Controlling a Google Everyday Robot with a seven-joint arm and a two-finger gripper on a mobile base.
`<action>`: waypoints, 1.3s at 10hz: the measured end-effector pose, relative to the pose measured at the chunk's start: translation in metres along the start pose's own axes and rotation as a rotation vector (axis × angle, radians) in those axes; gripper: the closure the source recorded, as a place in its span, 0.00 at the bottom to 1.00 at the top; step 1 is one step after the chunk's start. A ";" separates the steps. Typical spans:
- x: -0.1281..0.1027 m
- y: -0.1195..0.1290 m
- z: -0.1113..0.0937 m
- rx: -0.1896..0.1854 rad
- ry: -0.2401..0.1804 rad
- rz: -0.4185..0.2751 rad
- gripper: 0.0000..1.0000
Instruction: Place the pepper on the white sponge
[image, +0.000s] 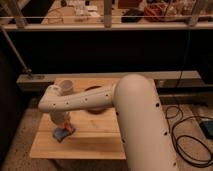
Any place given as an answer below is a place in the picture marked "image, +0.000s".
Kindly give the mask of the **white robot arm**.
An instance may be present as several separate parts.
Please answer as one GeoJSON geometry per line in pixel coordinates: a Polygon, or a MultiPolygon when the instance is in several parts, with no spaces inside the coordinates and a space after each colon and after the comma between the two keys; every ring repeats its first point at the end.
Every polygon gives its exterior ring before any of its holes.
{"type": "Polygon", "coordinates": [[[130,171],[179,171],[169,126],[154,83],[129,74],[100,88],[63,96],[50,85],[38,108],[45,113],[114,108],[130,171]]]}

